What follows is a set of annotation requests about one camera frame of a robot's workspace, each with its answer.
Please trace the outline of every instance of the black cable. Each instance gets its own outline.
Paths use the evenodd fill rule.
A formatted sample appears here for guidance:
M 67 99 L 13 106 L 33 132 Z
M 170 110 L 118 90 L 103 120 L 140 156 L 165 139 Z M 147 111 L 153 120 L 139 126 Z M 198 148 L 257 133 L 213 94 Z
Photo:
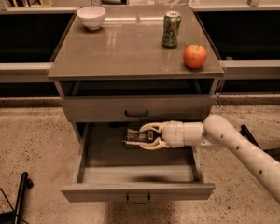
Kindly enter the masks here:
M 6 196 L 6 194 L 4 193 L 4 191 L 1 189 L 1 187 L 0 187 L 0 191 L 2 192 L 3 196 L 4 196 L 4 197 L 5 197 L 5 199 L 7 200 L 7 202 L 8 202 L 8 204 L 9 204 L 9 206 L 10 206 L 11 210 L 14 212 L 14 211 L 15 211 L 15 209 L 12 207 L 12 205 L 11 205 L 11 203 L 10 203 L 10 201 L 9 201 L 8 197 Z M 24 219 L 22 219 L 21 217 L 19 217 L 19 218 L 20 218 L 20 220 L 21 220 L 22 222 L 24 222 L 24 223 L 26 223 L 26 224 L 29 224 L 27 221 L 25 221 L 25 220 L 24 220 Z

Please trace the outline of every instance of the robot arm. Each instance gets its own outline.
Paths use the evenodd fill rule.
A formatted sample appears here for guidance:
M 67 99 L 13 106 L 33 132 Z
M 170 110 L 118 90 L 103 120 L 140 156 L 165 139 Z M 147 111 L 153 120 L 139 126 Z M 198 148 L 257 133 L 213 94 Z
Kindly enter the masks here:
M 127 143 L 148 150 L 183 146 L 226 147 L 280 203 L 280 162 L 243 138 L 221 116 L 211 115 L 204 123 L 178 121 L 150 123 L 141 127 L 139 132 L 154 132 L 158 133 L 159 137 L 151 143 Z

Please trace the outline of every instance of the closed drawer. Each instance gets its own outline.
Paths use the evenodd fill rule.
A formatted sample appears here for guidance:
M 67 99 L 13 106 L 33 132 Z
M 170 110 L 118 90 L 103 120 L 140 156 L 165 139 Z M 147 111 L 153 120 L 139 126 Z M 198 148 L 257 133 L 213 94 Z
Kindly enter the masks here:
M 213 102 L 214 98 L 210 95 L 88 96 L 62 99 L 64 113 L 73 122 L 203 120 Z
M 62 187 L 69 202 L 148 203 L 205 200 L 214 184 L 205 184 L 195 148 L 147 151 L 123 145 L 126 128 L 87 124 L 72 185 Z

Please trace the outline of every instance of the soda can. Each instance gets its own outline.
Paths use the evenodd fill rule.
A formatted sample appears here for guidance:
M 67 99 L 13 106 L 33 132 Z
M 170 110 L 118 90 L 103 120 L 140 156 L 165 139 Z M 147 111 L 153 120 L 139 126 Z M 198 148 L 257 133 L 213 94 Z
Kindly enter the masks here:
M 166 48 L 177 46 L 178 29 L 181 17 L 177 11 L 168 11 L 164 16 L 164 32 L 162 36 L 162 45 Z

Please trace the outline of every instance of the can top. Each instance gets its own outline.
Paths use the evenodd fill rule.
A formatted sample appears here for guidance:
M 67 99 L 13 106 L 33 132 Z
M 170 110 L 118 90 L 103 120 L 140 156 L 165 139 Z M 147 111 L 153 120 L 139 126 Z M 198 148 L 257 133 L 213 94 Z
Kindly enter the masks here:
M 180 13 L 177 11 L 167 11 L 166 16 L 169 18 L 177 18 L 180 16 Z

